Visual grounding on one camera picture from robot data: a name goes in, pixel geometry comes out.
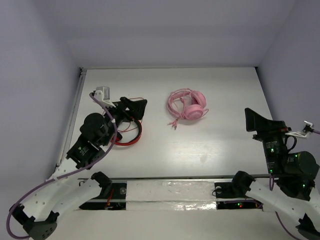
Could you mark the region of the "pink headphones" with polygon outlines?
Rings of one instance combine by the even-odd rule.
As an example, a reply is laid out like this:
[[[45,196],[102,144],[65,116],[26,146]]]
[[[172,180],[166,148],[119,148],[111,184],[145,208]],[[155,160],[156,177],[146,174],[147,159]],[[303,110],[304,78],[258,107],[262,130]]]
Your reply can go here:
[[[196,121],[209,111],[204,94],[190,88],[171,92],[166,107],[176,120]]]

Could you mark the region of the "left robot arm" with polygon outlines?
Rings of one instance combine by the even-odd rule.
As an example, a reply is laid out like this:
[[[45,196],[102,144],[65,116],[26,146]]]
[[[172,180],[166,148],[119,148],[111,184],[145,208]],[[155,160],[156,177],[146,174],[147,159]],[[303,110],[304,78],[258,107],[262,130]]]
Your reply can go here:
[[[79,173],[90,170],[119,144],[120,124],[135,122],[138,134],[132,142],[140,139],[141,120],[148,101],[127,97],[116,102],[104,101],[97,99],[93,92],[89,96],[101,106],[104,114],[87,115],[77,141],[50,178],[29,190],[9,209],[6,231],[11,238],[46,240],[66,213],[94,197],[106,197],[111,193],[112,180],[101,171],[93,173],[82,185],[73,185]]]

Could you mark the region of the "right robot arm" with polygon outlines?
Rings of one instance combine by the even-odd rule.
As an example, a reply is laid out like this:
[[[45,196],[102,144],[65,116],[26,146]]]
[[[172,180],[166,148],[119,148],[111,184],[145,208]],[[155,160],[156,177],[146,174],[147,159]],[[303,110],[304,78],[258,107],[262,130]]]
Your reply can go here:
[[[231,192],[261,202],[276,213],[282,213],[294,223],[298,233],[308,240],[318,240],[320,231],[314,221],[320,217],[320,193],[315,178],[320,170],[314,156],[308,151],[292,153],[288,138],[317,134],[311,122],[306,121],[301,131],[292,131],[284,121],[270,120],[245,108],[246,131],[254,132],[253,139],[262,142],[267,171],[283,192],[277,195],[260,184],[252,175],[238,171],[231,181]]]

